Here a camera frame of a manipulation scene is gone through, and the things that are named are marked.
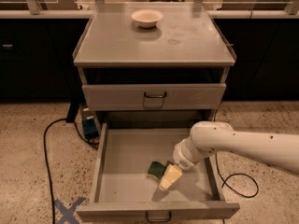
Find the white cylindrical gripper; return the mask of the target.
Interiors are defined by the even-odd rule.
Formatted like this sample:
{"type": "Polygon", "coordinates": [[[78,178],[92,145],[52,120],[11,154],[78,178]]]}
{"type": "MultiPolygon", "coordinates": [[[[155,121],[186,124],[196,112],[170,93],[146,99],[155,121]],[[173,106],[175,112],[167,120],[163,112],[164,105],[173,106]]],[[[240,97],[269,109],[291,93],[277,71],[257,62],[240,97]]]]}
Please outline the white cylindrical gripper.
{"type": "Polygon", "coordinates": [[[175,165],[169,164],[160,181],[159,189],[168,190],[182,176],[182,170],[192,169],[199,161],[211,156],[212,153],[200,149],[190,137],[175,145],[173,159],[175,165]]]}

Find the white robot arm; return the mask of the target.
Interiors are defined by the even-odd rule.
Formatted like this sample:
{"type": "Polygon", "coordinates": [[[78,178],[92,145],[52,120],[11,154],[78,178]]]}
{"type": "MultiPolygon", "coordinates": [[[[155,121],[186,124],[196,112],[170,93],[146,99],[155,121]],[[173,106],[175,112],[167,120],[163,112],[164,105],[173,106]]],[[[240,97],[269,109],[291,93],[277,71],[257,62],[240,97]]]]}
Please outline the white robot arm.
{"type": "Polygon", "coordinates": [[[168,190],[183,171],[192,169],[199,161],[220,151],[233,152],[299,175],[298,135],[240,132],[225,122],[200,121],[191,127],[187,138],[175,145],[175,164],[166,168],[159,189],[168,190]]]}

